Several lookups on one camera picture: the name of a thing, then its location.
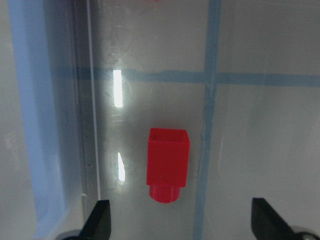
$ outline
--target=block's front face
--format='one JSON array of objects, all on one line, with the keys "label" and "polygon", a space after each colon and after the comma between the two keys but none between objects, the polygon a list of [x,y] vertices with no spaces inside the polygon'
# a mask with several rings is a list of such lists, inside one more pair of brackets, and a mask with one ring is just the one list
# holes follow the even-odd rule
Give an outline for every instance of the block's front face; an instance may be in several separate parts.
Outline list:
[{"label": "block's front face", "polygon": [[185,130],[152,128],[148,141],[146,183],[185,187],[190,142]]}]

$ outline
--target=red plastic toy brick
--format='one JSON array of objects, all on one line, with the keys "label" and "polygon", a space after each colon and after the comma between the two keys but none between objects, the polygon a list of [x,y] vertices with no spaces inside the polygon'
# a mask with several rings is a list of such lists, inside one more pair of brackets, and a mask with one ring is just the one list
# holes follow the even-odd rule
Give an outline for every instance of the red plastic toy brick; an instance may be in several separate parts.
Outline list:
[{"label": "red plastic toy brick", "polygon": [[146,184],[150,197],[171,203],[187,183],[190,140],[186,130],[151,128],[148,139]]}]

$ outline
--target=bright white light spot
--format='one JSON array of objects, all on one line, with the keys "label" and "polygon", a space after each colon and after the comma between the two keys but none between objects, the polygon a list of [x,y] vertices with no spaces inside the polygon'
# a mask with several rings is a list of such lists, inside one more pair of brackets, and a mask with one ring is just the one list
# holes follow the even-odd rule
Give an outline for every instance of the bright white light spot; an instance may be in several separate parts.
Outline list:
[{"label": "bright white light spot", "polygon": [[118,152],[118,178],[122,182],[126,180],[125,165],[124,165],[124,162],[122,161],[120,152]]},{"label": "bright white light spot", "polygon": [[113,70],[113,99],[116,108],[122,108],[122,75],[121,70]]}]

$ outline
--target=red block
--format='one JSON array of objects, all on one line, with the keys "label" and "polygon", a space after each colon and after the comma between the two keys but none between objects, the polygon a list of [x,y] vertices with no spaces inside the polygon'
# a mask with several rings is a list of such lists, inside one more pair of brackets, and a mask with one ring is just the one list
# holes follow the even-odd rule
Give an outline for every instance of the red block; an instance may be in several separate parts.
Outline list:
[{"label": "red block", "polygon": [[151,128],[148,139],[146,184],[150,197],[171,203],[187,183],[190,140],[186,130]]}]

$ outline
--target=black object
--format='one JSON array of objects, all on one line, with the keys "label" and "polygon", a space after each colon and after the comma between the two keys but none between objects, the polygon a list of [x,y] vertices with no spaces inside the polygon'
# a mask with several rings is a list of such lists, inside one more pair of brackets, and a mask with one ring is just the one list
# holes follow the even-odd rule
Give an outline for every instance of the black object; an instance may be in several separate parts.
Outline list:
[{"label": "black object", "polygon": [[257,240],[320,240],[309,232],[295,233],[264,198],[253,198],[251,230]]},{"label": "black object", "polygon": [[108,240],[111,235],[111,212],[109,200],[98,201],[79,236],[64,240]]}]

